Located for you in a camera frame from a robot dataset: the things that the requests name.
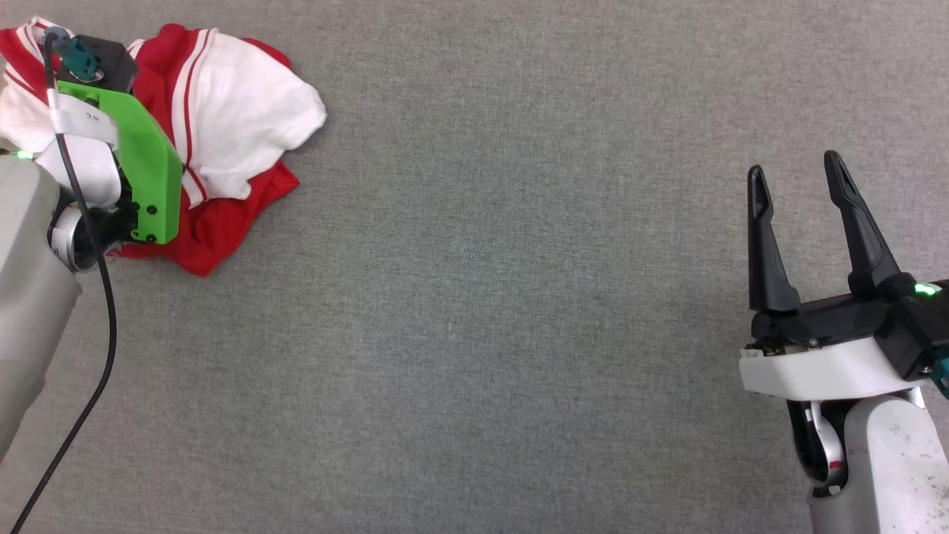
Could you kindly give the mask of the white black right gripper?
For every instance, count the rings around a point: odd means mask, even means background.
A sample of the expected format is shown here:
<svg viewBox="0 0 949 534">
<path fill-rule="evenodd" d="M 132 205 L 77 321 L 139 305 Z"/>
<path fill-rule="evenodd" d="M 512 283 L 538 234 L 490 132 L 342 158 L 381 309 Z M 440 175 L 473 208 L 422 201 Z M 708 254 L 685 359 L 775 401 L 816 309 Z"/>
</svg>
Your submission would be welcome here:
<svg viewBox="0 0 949 534">
<path fill-rule="evenodd" d="M 827 150 L 824 169 L 850 253 L 851 293 L 881 297 L 906 291 L 914 278 L 899 268 L 843 157 Z M 787 279 L 772 219 L 768 183 L 762 167 L 754 165 L 747 176 L 747 243 L 749 308 L 755 315 L 753 340 L 739 359 L 746 391 L 795 402 L 841 401 L 922 385 L 921 375 L 902 378 L 875 341 L 887 304 L 846 294 L 801 305 Z"/>
</svg>

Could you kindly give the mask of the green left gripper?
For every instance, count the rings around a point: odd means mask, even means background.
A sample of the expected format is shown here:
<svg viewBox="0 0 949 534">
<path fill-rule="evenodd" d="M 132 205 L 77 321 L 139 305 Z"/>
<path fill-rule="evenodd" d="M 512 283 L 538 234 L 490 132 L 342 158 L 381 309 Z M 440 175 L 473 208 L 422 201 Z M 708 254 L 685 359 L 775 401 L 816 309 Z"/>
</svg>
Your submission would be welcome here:
<svg viewBox="0 0 949 534">
<path fill-rule="evenodd" d="M 62 94 L 97 102 L 99 111 L 115 122 L 114 148 L 119 170 L 139 206 L 133 240 L 167 244 L 179 233 L 183 163 L 159 122 L 132 93 L 58 81 Z"/>
</svg>

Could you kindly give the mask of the red and white garment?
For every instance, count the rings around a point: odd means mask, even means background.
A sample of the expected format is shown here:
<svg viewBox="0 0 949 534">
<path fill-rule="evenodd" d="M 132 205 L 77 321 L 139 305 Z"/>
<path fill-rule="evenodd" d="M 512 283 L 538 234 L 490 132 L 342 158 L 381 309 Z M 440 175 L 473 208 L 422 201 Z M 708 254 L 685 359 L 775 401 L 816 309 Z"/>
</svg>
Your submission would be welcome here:
<svg viewBox="0 0 949 534">
<path fill-rule="evenodd" d="M 53 46 L 76 35 L 41 17 L 0 30 L 0 138 L 14 154 L 41 156 L 53 141 L 47 94 L 62 66 Z M 282 156 L 308 141 L 328 113 L 282 52 L 252 39 L 167 24 L 125 48 L 139 68 L 133 95 L 175 145 L 183 174 L 175 239 L 111 250 L 166 257 L 206 277 L 241 246 L 265 207 L 298 186 Z"/>
</svg>

